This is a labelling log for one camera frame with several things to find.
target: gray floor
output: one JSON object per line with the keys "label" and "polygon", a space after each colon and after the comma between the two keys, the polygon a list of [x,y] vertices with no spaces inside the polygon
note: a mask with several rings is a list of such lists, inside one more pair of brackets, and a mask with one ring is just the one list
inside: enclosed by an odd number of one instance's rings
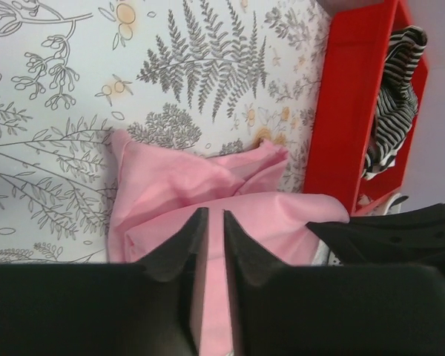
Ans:
{"label": "gray floor", "polygon": [[339,13],[344,10],[351,10],[357,7],[368,6],[371,4],[379,4],[383,0],[317,0],[320,5],[330,15]]}

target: folded pink fabric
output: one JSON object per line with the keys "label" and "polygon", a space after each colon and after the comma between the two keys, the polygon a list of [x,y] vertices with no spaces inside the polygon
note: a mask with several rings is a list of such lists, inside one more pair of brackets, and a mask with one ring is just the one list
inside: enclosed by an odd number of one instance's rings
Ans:
{"label": "folded pink fabric", "polygon": [[113,135],[119,190],[108,249],[113,262],[134,262],[175,234],[199,207],[209,208],[209,253],[200,355],[232,349],[223,251],[223,210],[269,251],[292,265],[311,264],[319,239],[308,221],[349,221],[323,195],[276,192],[287,150],[265,141],[242,154],[204,159]]}

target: red plastic bin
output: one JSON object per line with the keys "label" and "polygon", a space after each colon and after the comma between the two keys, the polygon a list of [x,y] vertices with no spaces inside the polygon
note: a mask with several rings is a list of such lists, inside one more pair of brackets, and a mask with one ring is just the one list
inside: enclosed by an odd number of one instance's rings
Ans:
{"label": "red plastic bin", "polygon": [[[410,24],[404,0],[385,0],[333,18],[303,193],[331,195],[351,215],[362,215],[402,186],[417,118],[395,167],[371,180],[361,174],[389,37]],[[419,106],[428,71],[424,55],[412,79]],[[358,203],[362,196],[370,203]]]}

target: black and white striped fabric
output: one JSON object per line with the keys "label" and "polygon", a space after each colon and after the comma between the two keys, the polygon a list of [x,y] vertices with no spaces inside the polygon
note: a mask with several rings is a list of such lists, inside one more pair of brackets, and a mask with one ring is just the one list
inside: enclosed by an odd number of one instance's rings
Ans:
{"label": "black and white striped fabric", "polygon": [[394,32],[375,112],[375,124],[364,162],[363,176],[371,179],[395,165],[412,120],[418,112],[417,96],[412,89],[412,75],[427,43],[425,32],[409,26]]}

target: botanical pattern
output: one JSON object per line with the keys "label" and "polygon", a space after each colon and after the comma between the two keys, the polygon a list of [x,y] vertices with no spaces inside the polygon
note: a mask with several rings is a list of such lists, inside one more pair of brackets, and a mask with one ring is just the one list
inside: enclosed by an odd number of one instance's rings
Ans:
{"label": "botanical pattern", "polygon": [[310,0],[0,0],[0,263],[106,261],[112,127],[206,157],[270,139],[299,191],[328,29]]}
{"label": "botanical pattern", "polygon": [[54,34],[42,42],[42,47],[47,49],[43,52],[46,56],[31,52],[24,54],[27,58],[26,66],[29,75],[12,77],[12,82],[16,83],[15,89],[31,89],[30,100],[50,90],[53,95],[48,97],[44,105],[52,110],[58,108],[60,101],[66,109],[75,105],[76,100],[69,92],[74,90],[75,83],[79,81],[79,74],[68,65],[69,40],[76,30],[76,23],[90,17],[92,14],[87,13],[65,18],[59,11],[37,0],[28,0],[25,4],[19,1],[8,4],[0,0],[0,39],[17,33],[23,25],[68,24],[69,27],[66,34]]}
{"label": "botanical pattern", "polygon": [[223,22],[208,0],[199,0],[202,22],[196,20],[187,0],[183,0],[188,37],[183,37],[175,15],[168,11],[168,29],[171,44],[166,45],[156,37],[158,53],[148,50],[148,60],[137,76],[145,82],[160,83],[166,93],[170,89],[181,102],[184,78],[187,82],[187,97],[190,108],[193,96],[198,91],[198,108],[202,113],[209,96],[215,91],[213,121],[221,105],[227,99],[229,117],[244,94],[252,91],[257,96],[259,83],[266,86],[265,51],[266,40],[259,44],[257,17],[254,13],[252,31],[242,25],[231,0],[227,6],[232,21],[231,33],[222,31]]}

